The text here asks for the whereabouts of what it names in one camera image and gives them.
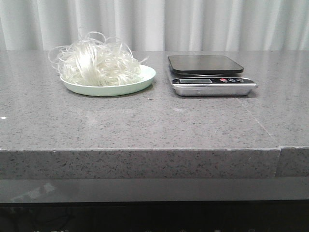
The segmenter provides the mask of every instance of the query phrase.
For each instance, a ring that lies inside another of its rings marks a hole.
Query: gray countertop
[[[181,97],[168,55],[219,54],[259,87]],[[309,175],[309,52],[135,52],[156,70],[121,97],[70,92],[47,52],[0,52],[0,179]]]

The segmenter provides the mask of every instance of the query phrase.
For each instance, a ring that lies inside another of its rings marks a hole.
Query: tangled white strands
[[[99,34],[103,41],[90,37]],[[141,81],[140,63],[133,58],[130,48],[114,37],[96,31],[71,45],[55,47],[48,53],[53,68],[62,79],[83,86],[118,86]],[[56,58],[51,53],[58,51]]]

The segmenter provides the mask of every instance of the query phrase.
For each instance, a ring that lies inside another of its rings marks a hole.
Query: white curtain
[[[0,0],[1,50],[99,31],[132,50],[309,50],[309,0]]]

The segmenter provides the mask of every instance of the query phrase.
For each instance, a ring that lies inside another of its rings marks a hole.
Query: digital kitchen scale
[[[169,56],[170,83],[181,96],[241,96],[257,87],[238,76],[243,67],[225,56]]]

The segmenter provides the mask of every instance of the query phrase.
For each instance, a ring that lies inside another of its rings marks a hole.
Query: plate
[[[155,70],[146,65],[140,65],[140,74],[142,80],[133,84],[120,86],[82,86],[72,84],[62,79],[64,85],[72,92],[88,96],[120,96],[129,93],[135,93],[147,88],[153,81]]]

